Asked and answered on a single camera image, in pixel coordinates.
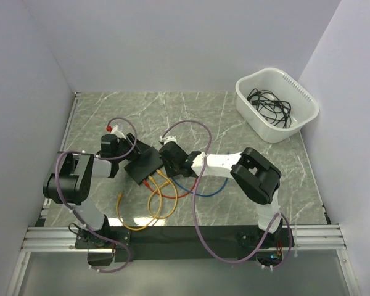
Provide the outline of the black network switch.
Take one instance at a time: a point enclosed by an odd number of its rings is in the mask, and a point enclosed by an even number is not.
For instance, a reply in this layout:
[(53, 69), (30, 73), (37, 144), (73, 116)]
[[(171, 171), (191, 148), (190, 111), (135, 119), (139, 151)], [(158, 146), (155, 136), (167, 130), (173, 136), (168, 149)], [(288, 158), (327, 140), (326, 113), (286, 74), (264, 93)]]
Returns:
[(143, 181), (162, 167), (163, 162), (158, 150), (150, 147), (142, 152), (136, 160), (132, 160), (125, 165), (124, 169), (137, 185), (141, 185)]

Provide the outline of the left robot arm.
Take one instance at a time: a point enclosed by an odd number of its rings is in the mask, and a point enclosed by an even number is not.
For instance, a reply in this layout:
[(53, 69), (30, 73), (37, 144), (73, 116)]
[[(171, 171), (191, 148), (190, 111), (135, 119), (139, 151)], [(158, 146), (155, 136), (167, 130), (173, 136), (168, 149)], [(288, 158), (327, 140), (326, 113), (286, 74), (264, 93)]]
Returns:
[(93, 178), (114, 178), (122, 161), (128, 161), (125, 171), (136, 184), (163, 166), (156, 148), (136, 139), (131, 133), (117, 136), (110, 133), (101, 137), (97, 155), (70, 152), (57, 153), (43, 185), (43, 194), (57, 204), (65, 204), (82, 228), (91, 229), (90, 241), (99, 248), (108, 246), (112, 239), (108, 218), (88, 197)]

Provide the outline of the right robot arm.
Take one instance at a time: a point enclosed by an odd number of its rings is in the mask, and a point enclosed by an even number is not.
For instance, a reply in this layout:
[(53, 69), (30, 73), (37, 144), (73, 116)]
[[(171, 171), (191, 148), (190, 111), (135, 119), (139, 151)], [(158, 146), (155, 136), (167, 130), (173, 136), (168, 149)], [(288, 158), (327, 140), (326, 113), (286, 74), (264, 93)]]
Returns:
[(278, 189), (281, 171), (253, 148), (235, 154), (187, 154), (176, 142), (168, 142), (159, 150), (169, 177), (216, 176), (235, 180), (243, 193), (256, 204), (259, 239), (272, 246), (281, 238), (281, 221), (273, 216), (280, 212)]

